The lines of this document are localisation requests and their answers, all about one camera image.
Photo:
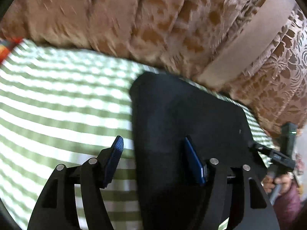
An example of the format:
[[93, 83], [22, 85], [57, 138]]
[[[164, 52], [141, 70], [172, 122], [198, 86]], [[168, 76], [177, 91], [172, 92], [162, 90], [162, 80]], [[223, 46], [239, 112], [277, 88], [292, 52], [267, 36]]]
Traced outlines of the maroon sleeve forearm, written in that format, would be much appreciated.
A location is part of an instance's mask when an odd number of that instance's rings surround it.
[[280, 229], [289, 229], [301, 211], [300, 195], [295, 182], [292, 182], [286, 193], [276, 199], [273, 208]]

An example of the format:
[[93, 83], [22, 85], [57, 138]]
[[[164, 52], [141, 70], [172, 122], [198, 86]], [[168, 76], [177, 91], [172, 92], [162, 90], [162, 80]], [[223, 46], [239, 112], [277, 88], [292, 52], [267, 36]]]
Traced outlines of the person's right hand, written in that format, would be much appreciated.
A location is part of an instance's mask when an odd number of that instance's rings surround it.
[[267, 194], [271, 193], [278, 184], [281, 185], [281, 189], [278, 194], [280, 196], [290, 189], [292, 184], [292, 176], [287, 173], [273, 179], [272, 177], [266, 175], [262, 181], [263, 188]]

